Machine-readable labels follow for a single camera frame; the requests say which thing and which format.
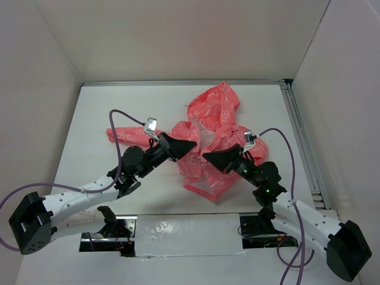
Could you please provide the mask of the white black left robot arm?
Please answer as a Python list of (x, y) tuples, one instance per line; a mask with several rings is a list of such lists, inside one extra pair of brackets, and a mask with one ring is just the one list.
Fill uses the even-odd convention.
[(150, 139), (147, 150), (128, 147), (115, 169), (79, 189), (42, 197), (37, 192), (27, 194), (8, 220), (18, 251), (32, 254), (53, 240), (83, 232), (112, 236), (121, 223), (105, 203), (131, 194), (141, 185), (138, 178), (166, 160), (180, 160), (196, 145), (162, 132)]

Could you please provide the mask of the pink hooded jacket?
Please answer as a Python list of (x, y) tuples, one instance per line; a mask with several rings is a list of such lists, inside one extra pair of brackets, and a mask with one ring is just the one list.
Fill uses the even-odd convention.
[(244, 146), (246, 127), (236, 123), (240, 106), (237, 94), (223, 82), (196, 97), (187, 109), (187, 121), (178, 122), (169, 133), (173, 138), (195, 141), (197, 146), (177, 163), (185, 189), (212, 202), (217, 201), (238, 179), (222, 174), (203, 158), (204, 153)]

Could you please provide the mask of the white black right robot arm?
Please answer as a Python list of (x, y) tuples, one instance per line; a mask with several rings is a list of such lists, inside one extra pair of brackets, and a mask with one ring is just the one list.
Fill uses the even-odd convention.
[(342, 280), (352, 282), (371, 258), (372, 252), (356, 223), (330, 218), (292, 198), (279, 184), (281, 177), (274, 162), (255, 165), (243, 155), (239, 144), (202, 156), (222, 173), (235, 172), (256, 187), (252, 194), (262, 206), (261, 230), (278, 230), (296, 238), (323, 256), (329, 269)]

